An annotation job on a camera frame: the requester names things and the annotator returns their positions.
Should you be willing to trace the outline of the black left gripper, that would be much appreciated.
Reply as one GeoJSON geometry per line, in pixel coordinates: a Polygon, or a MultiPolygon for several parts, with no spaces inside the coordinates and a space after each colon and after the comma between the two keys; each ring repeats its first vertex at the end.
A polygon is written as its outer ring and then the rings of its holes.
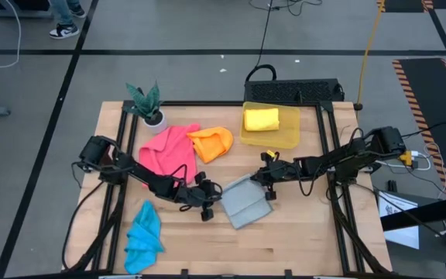
{"type": "Polygon", "coordinates": [[[180,212],[186,212],[192,208],[202,207],[201,220],[209,221],[214,217],[211,206],[222,200],[222,187],[220,184],[206,178],[206,173],[200,172],[195,177],[196,186],[183,186],[179,189],[177,200],[183,205],[180,212]]]}

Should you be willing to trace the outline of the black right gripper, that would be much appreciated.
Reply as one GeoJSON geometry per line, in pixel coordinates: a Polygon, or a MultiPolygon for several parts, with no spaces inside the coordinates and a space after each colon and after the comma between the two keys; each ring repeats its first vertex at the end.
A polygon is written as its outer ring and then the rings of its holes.
{"type": "Polygon", "coordinates": [[[286,181],[299,181],[299,169],[295,163],[281,160],[279,152],[263,152],[260,156],[265,166],[260,167],[250,179],[265,187],[265,199],[273,201],[276,200],[273,185],[286,181]]]}

